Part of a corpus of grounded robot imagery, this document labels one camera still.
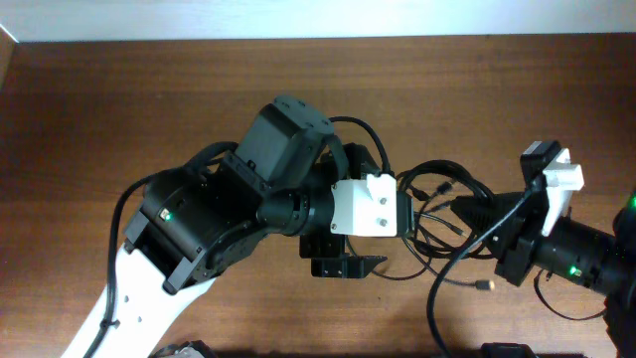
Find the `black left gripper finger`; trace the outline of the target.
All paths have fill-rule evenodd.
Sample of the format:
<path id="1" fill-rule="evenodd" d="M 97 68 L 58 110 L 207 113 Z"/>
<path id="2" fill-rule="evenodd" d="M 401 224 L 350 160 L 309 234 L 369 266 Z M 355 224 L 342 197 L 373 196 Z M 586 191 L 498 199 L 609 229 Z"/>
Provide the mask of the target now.
<path id="1" fill-rule="evenodd" d="M 348 143 L 344 146 L 344 150 L 349 162 L 349 177 L 366 177 L 368 174 L 378 176 L 381 174 L 380 166 L 375 162 L 366 146 Z"/>
<path id="2" fill-rule="evenodd" d="M 387 259 L 384 256 L 343 256 L 331 259 L 312 259 L 311 275 L 327 278 L 365 278 L 376 266 Z"/>

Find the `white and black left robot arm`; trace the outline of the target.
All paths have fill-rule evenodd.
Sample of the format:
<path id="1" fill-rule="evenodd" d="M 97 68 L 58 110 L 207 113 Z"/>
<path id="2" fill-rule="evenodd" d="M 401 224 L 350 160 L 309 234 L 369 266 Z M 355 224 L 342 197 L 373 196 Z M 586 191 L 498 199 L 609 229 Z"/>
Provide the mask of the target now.
<path id="1" fill-rule="evenodd" d="M 69 357 L 148 356 L 176 318 L 271 235 L 296 237 L 315 277 L 363 278 L 378 256 L 346 252 L 351 236 L 398 232 L 397 181 L 334 122 L 280 95 L 240 142 L 218 142 L 136 183 L 128 223 L 111 222 L 107 283 Z"/>

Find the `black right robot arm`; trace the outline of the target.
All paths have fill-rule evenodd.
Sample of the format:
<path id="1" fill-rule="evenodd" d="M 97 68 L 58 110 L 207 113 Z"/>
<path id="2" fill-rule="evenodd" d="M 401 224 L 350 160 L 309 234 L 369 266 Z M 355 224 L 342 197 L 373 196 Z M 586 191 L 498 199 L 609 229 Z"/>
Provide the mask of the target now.
<path id="1" fill-rule="evenodd" d="M 548 235 L 545 193 L 525 198 L 522 192 L 496 194 L 490 200 L 459 196 L 451 211 L 481 236 L 497 260 L 495 274 L 521 285 L 534 267 L 558 275 L 606 297 L 603 320 L 621 357 L 635 355 L 635 208 L 616 215 L 612 235 L 560 216 Z"/>

